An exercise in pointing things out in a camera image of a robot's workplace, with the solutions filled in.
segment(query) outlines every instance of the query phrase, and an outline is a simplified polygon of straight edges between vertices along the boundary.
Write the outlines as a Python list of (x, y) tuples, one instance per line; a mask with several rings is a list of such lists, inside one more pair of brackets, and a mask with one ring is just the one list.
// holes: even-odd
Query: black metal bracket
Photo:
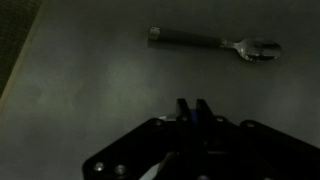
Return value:
[(319, 180), (320, 150), (256, 121), (236, 126), (199, 99), (177, 100), (175, 121), (153, 118), (83, 165), (85, 180)]

